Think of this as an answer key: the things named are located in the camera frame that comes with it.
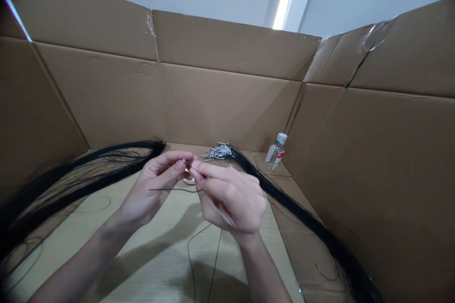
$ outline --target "cardboard wall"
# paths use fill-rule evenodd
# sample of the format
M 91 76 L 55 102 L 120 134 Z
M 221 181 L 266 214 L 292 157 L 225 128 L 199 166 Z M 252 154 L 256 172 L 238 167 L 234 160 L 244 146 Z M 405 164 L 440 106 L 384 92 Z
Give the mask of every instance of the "cardboard wall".
M 92 149 L 161 138 L 265 151 L 321 40 L 124 0 L 12 1 Z
M 88 146 L 31 43 L 0 37 L 0 72 L 2 201 L 38 169 L 81 155 Z
M 387 302 L 453 300 L 455 65 L 442 32 L 454 10 L 405 13 L 360 62 L 332 58 L 307 79 L 286 143 L 286 167 Z

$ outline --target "cardboard floor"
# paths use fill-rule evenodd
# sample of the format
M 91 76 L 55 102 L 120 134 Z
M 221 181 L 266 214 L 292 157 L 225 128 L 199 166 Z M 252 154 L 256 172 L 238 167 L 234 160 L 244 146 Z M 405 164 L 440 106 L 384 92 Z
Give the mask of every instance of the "cardboard floor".
M 192 151 L 198 156 L 209 150 L 208 147 L 181 144 L 171 144 L 171 149 Z M 257 156 L 247 151 L 245 155 L 252 162 L 255 161 L 253 157 Z M 216 163 L 229 166 L 219 161 Z M 283 174 L 287 179 L 291 179 L 283 165 L 276 174 Z M 25 302 L 82 247 L 120 206 L 137 176 L 138 173 L 87 197 L 75 212 L 22 262 L 10 283 L 14 285 L 11 292 L 18 302 Z M 194 187 L 179 182 L 176 188 Z M 173 191 L 152 222 L 128 241 L 83 302 L 193 302 L 188 241 L 208 224 L 202 218 L 196 194 Z M 293 302 L 304 302 L 270 204 L 264 215 L 261 235 Z M 238 246 L 229 233 L 221 233 L 215 226 L 210 226 L 196 236 L 189 245 L 196 301 L 208 301 L 218 241 L 220 245 L 210 302 L 250 302 Z

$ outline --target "clear tape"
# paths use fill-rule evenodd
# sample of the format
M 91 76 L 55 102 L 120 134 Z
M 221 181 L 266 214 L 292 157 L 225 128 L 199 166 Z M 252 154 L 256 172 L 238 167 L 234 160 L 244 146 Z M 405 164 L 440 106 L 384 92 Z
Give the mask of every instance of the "clear tape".
M 397 17 L 393 17 L 390 20 L 380 21 L 374 24 L 365 39 L 362 41 L 360 53 L 371 52 L 376 47 L 381 45 L 396 18 Z
M 151 35 L 153 35 L 156 38 L 156 32 L 155 32 L 155 27 L 153 25 L 153 12 L 151 9 L 147 8 L 147 19 L 146 19 L 147 27 L 149 29 L 149 32 Z

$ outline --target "finger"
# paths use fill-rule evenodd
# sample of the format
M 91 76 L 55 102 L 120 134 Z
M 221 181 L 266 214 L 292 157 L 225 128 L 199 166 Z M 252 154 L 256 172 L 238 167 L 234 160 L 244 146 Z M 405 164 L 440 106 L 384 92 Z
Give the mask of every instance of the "finger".
M 233 178 L 232 171 L 228 168 L 211 165 L 198 160 L 193 162 L 191 168 L 197 170 L 207 178 L 215 178 L 223 181 L 231 181 Z
M 201 189 L 222 202 L 228 211 L 235 206 L 237 188 L 233 184 L 216 178 L 209 178 L 202 183 Z
M 194 154 L 190 151 L 167 151 L 164 154 L 161 154 L 154 159 L 151 159 L 149 163 L 152 165 L 157 165 L 158 167 L 167 166 L 170 163 L 174 163 L 177 160 L 185 159 L 192 160 Z
M 178 160 L 172 167 L 154 178 L 150 183 L 153 183 L 155 188 L 165 188 L 168 184 L 176 183 L 177 179 L 185 172 L 185 168 L 185 163 L 182 160 Z
M 245 178 L 247 178 L 248 180 L 256 183 L 259 185 L 259 179 L 257 177 L 254 177 L 253 175 L 249 175 L 249 174 L 246 174 L 246 173 L 241 173 Z
M 199 199 L 204 196 L 204 192 L 201 190 L 202 184 L 205 182 L 205 178 L 202 174 L 200 174 L 197 170 L 190 168 L 190 174 L 193 176 L 194 180 L 196 181 L 196 191 L 198 192 Z

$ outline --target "black fishing line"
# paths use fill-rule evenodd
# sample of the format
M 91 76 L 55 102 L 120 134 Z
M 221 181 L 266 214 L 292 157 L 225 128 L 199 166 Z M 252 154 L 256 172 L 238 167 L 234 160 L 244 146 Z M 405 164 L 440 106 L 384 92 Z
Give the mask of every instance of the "black fishing line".
M 0 207 L 0 261 L 57 212 L 137 173 L 165 148 L 166 143 L 162 141 L 103 148 L 30 181 Z

